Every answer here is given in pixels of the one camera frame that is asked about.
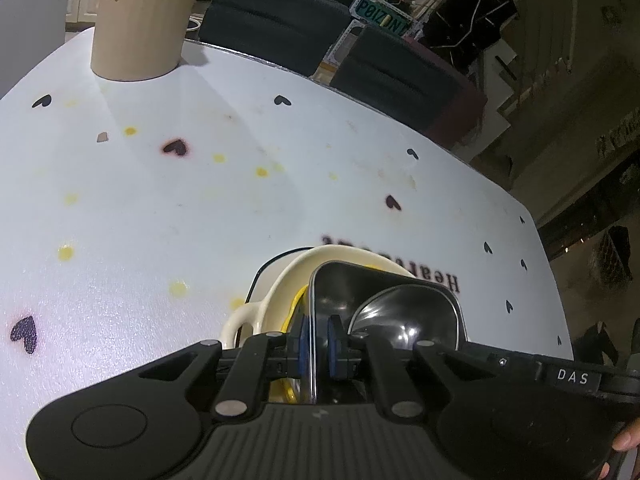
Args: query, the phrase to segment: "yellow spot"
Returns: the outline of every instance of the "yellow spot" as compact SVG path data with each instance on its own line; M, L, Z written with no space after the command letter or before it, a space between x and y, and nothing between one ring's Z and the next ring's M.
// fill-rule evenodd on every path
M233 298L231 300L231 303L229 303L229 306L231 307L231 310L235 310L236 308L238 308L241 305L244 305L244 300L242 298Z
M169 285L169 294L174 298L184 298L187 295L187 285L184 282L173 282Z
M67 193L65 195L65 205L73 205L78 201L78 193Z
M68 262L74 256L74 248L70 245L63 245L58 249L58 259L61 262Z

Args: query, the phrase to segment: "white table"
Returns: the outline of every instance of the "white table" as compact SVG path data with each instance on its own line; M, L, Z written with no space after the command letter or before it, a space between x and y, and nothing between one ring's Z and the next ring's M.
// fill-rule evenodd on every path
M529 213L428 139L197 43L166 76L106 81L91 44L79 34L0 102L3 478L35 478L24 431L46 402L216 337L258 268L296 247L401 259L452 286L470 340L572 357ZM177 138L186 155L163 153ZM29 316L30 348L10 338Z

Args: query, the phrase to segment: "wooden canister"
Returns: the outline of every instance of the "wooden canister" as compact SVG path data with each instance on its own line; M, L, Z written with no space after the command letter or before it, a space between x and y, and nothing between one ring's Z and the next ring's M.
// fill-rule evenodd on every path
M116 81L164 75L180 61L194 0L99 0L91 69Z

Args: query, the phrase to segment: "black heart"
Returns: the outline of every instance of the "black heart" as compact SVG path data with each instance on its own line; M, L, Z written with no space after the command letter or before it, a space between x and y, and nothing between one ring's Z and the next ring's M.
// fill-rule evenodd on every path
M398 203L398 200L393 198L391 195L387 195L385 201L386 201L386 206L389 209L396 208L396 209L398 209L398 211L402 211L402 208L400 207L400 204Z
M187 145L182 139L175 139L168 142L162 149L165 153L175 152L178 156L185 156L187 154Z
M43 95L40 99L38 99L34 104L31 105L31 108L35 108L38 105L49 106L51 104L51 96L49 94Z
M289 101L286 97L284 97L284 95L276 95L276 98L273 100L273 102L276 103L277 105L284 103L287 106L291 106L291 101Z
M11 329L11 341L24 339L24 351L27 354L33 354L38 342L38 334L36 333L36 323L33 317L25 317L18 321Z

